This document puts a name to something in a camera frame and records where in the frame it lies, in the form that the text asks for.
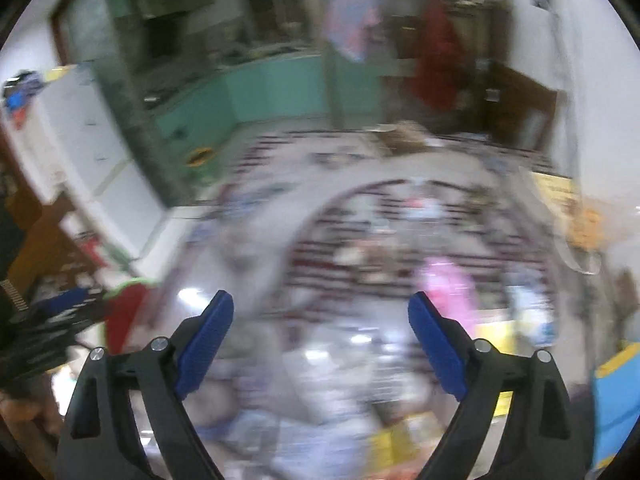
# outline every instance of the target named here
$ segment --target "metal screw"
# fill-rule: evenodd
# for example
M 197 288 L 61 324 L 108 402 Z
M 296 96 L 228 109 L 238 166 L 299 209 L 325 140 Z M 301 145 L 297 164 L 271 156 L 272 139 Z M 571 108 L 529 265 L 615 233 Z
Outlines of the metal screw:
M 536 355 L 538 356 L 538 359 L 540 359 L 543 363 L 548 363 L 549 361 L 551 361 L 551 354 L 546 350 L 540 350 L 536 353 Z
M 491 343 L 486 339 L 476 339 L 474 344 L 479 352 L 486 353 L 491 350 Z
M 99 361 L 104 357 L 104 348 L 100 346 L 98 346 L 98 348 L 94 348 L 91 350 L 89 357 L 91 358 L 91 361 Z
M 160 352 L 169 346 L 169 340 L 165 337 L 156 337 L 151 342 L 151 349 L 154 352 Z

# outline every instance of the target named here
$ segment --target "cabinet door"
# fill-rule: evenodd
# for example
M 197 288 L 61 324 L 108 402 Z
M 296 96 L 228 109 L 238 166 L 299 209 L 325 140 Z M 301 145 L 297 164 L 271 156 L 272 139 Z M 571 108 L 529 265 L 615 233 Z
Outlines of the cabinet door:
M 239 123 L 263 121 L 273 117 L 261 61 L 229 70 L 226 86 Z
M 86 69 L 75 69 L 37 97 L 49 135 L 68 165 L 72 186 L 93 195 L 128 153 L 97 83 Z
M 129 162 L 90 203 L 89 210 L 103 224 L 104 231 L 110 233 L 111 240 L 132 258 L 143 253 L 165 212 L 133 162 Z
M 320 56 L 268 60 L 263 62 L 262 72 L 273 117 L 327 113 Z

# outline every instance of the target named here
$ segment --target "red cloth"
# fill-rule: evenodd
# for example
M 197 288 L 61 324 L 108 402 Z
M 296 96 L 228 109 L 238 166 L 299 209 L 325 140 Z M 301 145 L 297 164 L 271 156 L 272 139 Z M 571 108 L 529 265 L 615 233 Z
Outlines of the red cloth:
M 149 292 L 149 287 L 144 283 L 132 283 L 123 288 L 117 296 L 108 300 L 109 315 L 105 322 L 109 353 L 122 352 L 136 314 Z
M 412 91 L 434 110 L 450 111 L 456 105 L 459 70 L 465 50 L 442 0 L 429 0 L 424 22 Z

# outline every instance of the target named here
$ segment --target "pink fabric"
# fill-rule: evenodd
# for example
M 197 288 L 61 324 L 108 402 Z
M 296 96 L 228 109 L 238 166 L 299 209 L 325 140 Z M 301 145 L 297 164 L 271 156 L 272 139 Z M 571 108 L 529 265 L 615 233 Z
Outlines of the pink fabric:
M 380 23 L 376 0 L 331 0 L 324 33 L 347 59 L 367 59 L 369 30 Z
M 444 317 L 455 319 L 471 338 L 476 336 L 478 299 L 471 277 L 446 258 L 427 258 L 418 272 L 418 286 Z

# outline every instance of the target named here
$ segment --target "teal cabinet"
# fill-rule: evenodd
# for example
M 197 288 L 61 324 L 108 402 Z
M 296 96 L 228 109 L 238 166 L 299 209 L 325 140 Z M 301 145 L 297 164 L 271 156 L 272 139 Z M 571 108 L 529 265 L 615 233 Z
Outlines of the teal cabinet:
M 320 56 L 263 64 L 270 118 L 318 117 L 329 113 Z
M 368 115 L 380 120 L 382 90 L 378 69 L 373 65 L 349 61 L 337 52 L 334 56 L 338 102 L 343 115 Z
M 162 139 L 185 161 L 195 148 L 221 147 L 236 124 L 238 120 L 223 76 L 197 85 L 173 107 L 156 116 Z
M 319 56 L 255 61 L 225 79 L 240 123 L 328 113 Z
M 372 66 L 337 56 L 338 102 L 345 116 L 380 115 L 380 83 Z M 241 123 L 329 114 L 320 56 L 257 60 L 228 69 L 178 96 L 156 125 L 177 164 L 186 165 L 196 148 L 212 148 L 215 158 L 192 173 L 220 174 L 218 156 Z
M 271 118 L 263 64 L 263 62 L 249 63 L 229 70 L 224 76 L 228 97 L 239 123 Z

